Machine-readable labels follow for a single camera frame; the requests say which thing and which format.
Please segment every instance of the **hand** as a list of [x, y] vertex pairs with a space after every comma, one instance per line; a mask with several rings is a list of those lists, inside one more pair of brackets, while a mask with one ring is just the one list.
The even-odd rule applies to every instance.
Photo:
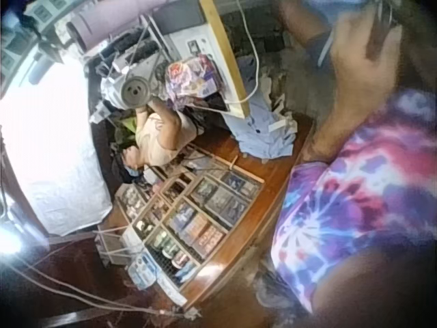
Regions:
[[386, 102], [396, 84], [402, 29], [393, 28], [379, 57], [367, 59], [375, 13], [375, 5], [368, 5], [362, 14], [341, 16], [330, 52], [337, 78], [337, 118], [356, 126]]

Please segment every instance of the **floor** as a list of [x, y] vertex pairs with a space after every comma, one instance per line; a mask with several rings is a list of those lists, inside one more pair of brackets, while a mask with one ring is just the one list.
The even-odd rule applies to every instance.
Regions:
[[263, 308], [252, 287], [259, 258], [251, 259], [230, 282], [208, 299], [201, 309], [202, 318], [193, 322], [180, 321], [171, 328], [268, 328], [272, 314]]

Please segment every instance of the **white cloth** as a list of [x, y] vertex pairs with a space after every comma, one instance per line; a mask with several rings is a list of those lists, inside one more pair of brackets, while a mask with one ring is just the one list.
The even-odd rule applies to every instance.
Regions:
[[112, 209], [88, 123], [87, 81], [77, 61], [55, 64], [36, 85], [1, 101], [12, 168], [36, 216], [51, 234], [91, 226]]

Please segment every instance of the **wooden counter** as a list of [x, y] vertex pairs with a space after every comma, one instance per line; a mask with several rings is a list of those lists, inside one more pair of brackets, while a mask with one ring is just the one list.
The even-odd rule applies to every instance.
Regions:
[[[266, 164], [262, 164], [260, 159], [251, 156], [243, 158], [237, 142], [224, 130], [207, 131], [194, 141], [196, 146], [226, 161], [232, 162], [238, 156], [235, 165], [258, 176], [265, 183], [256, 201], [241, 222], [232, 230], [223, 246], [181, 290], [181, 293], [188, 300], [184, 310], [189, 310], [191, 307], [200, 309], [201, 302], [211, 295], [211, 292], [232, 270], [248, 247], [256, 243], [260, 232], [265, 228], [271, 229], [274, 227], [274, 222], [282, 205], [290, 171], [313, 130], [313, 120], [311, 118], [298, 114], [294, 117], [298, 122], [298, 134], [294, 142], [293, 155], [271, 160]], [[172, 305], [172, 302], [161, 291], [158, 293], [152, 307], [169, 309]]]

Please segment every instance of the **display case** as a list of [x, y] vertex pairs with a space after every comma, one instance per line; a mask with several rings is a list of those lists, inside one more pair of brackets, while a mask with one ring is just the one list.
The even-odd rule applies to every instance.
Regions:
[[172, 163], [150, 169], [158, 184], [123, 184], [115, 195], [126, 220], [119, 249], [132, 257], [147, 251], [180, 291], [220, 249], [264, 181], [193, 145]]

